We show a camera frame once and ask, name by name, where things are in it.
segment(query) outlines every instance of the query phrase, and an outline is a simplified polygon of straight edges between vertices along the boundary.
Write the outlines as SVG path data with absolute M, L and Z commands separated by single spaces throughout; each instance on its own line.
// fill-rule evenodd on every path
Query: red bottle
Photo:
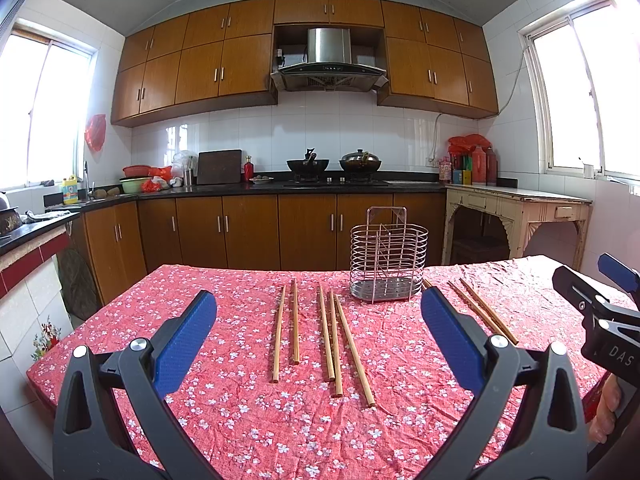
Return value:
M 246 156 L 246 162 L 244 164 L 244 181 L 249 182 L 254 177 L 254 165 L 251 163 L 251 155 Z

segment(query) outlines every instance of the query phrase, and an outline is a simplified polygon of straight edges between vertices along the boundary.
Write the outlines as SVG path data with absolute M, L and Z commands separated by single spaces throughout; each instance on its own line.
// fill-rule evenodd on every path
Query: range hood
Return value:
M 388 81 L 386 70 L 351 62 L 348 28 L 310 28 L 307 44 L 308 62 L 284 66 L 271 74 L 279 91 L 368 92 Z

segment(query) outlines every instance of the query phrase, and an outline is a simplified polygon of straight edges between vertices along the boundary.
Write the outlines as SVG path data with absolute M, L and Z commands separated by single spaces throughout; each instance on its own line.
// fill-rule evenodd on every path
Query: human hand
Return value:
M 616 424 L 616 415 L 613 412 L 620 405 L 621 395 L 618 378 L 610 375 L 602 387 L 596 416 L 589 426 L 589 438 L 594 442 L 604 444 L 607 441 L 607 435 L 613 431 Z

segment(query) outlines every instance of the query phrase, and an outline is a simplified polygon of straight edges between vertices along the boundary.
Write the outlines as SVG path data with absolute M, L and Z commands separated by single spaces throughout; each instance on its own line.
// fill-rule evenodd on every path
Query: wooden chopstick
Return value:
M 340 347 L 338 345 L 338 324 L 335 322 L 335 296 L 331 291 L 331 332 L 334 340 L 334 372 L 335 372 L 335 395 L 342 396 L 342 371 L 340 370 Z
M 500 327 L 494 323 L 494 320 L 491 319 L 487 314 L 485 314 L 481 308 L 477 307 L 476 304 L 471 300 L 471 298 L 468 297 L 468 295 L 466 295 L 462 290 L 456 287 L 455 283 L 449 282 L 449 286 L 456 291 L 456 293 L 460 296 L 460 298 L 462 298 L 463 300 L 465 300 L 466 303 L 468 303 L 469 307 L 471 307 L 471 310 L 473 310 L 476 314 L 478 314 L 478 316 L 482 318 L 485 325 L 487 325 L 494 332 L 494 334 L 499 334 L 504 336 L 504 333 L 502 332 Z
M 498 313 L 492 309 L 485 300 L 483 300 L 480 295 L 473 290 L 473 288 L 471 287 L 471 285 L 469 285 L 463 278 L 460 278 L 460 282 L 462 282 L 462 284 L 465 286 L 466 290 L 469 291 L 469 294 L 471 294 L 471 297 L 474 298 L 474 300 L 476 300 L 478 302 L 478 305 L 480 305 L 482 308 L 484 308 L 484 310 L 487 312 L 487 314 L 489 314 L 489 316 L 491 316 L 491 318 L 495 321 L 496 325 L 500 327 L 500 329 L 504 332 L 504 335 L 507 336 L 509 338 L 509 340 L 514 344 L 517 345 L 518 344 L 518 339 L 516 338 L 516 336 L 513 335 L 513 332 L 511 332 L 511 330 L 509 330 L 509 327 L 507 326 L 507 324 L 500 318 L 500 316 L 498 316 Z
M 273 349 L 273 379 L 271 382 L 277 383 L 280 380 L 280 333 L 282 330 L 282 309 L 284 308 L 284 295 L 287 285 L 282 287 L 280 306 L 278 307 L 278 318 L 276 320 L 276 342 Z
M 300 337 L 298 334 L 298 282 L 293 278 L 293 364 L 300 364 Z
M 367 397 L 367 406 L 369 407 L 375 406 L 376 399 L 373 398 L 373 393 L 371 392 L 369 381 L 367 381 L 367 375 L 366 373 L 364 373 L 364 367 L 362 366 L 362 362 L 360 361 L 360 356 L 358 355 L 358 349 L 356 348 L 356 343 L 354 342 L 353 336 L 351 335 L 351 330 L 349 329 L 347 318 L 344 315 L 344 310 L 342 309 L 342 305 L 340 304 L 340 299 L 338 299 L 338 296 L 335 296 L 335 304 L 338 306 L 338 312 L 340 313 L 340 320 L 342 321 L 342 328 L 344 329 L 344 333 L 347 335 L 347 339 L 349 341 L 349 348 L 351 349 L 351 355 L 353 355 L 353 360 L 356 363 L 356 370 L 358 371 L 360 384 L 362 384 L 364 395 L 365 397 Z
M 335 381 L 334 359 L 331 356 L 331 341 L 329 340 L 329 329 L 326 324 L 326 312 L 324 310 L 324 290 L 320 283 L 320 317 L 322 319 L 322 337 L 324 338 L 324 355 L 326 356 L 326 369 L 329 373 L 329 380 Z

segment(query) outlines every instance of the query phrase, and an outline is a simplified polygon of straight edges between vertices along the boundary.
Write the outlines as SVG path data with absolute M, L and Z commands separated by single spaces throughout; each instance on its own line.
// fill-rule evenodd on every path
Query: table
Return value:
M 578 233 L 572 268 L 580 270 L 591 200 L 530 189 L 447 184 L 442 264 L 449 265 L 454 215 L 464 206 L 497 216 L 509 242 L 509 257 L 521 258 L 527 243 L 543 222 L 573 222 Z
M 581 316 L 552 289 L 559 264 L 545 256 L 471 266 L 428 267 L 425 275 L 460 311 L 465 305 L 446 285 L 463 276 L 492 304 L 520 339 L 541 348 L 553 340 L 568 348 L 585 394 L 601 376 L 580 355 Z M 282 285 L 298 280 L 299 365 L 291 364 L 291 310 L 282 333 L 280 383 L 271 384 L 274 321 Z M 334 399 L 326 381 L 318 281 L 342 298 L 377 406 L 367 408 L 345 338 L 341 343 L 345 396 Z M 180 389 L 166 402 L 204 456 L 225 479 L 329 478 L 408 480 L 434 455 L 472 395 L 460 389 L 425 326 L 420 295 L 410 301 L 364 303 L 348 294 L 347 272 L 258 272 L 162 266 L 116 298 L 28 371 L 53 407 L 69 356 L 79 344 L 93 352 L 123 348 L 151 336 L 178 316 L 196 293 L 210 290 L 218 318 Z M 622 293 L 598 285 L 612 301 Z M 122 392 L 118 405 L 140 456 L 156 460 Z M 510 404 L 482 456 L 494 458 L 518 408 Z

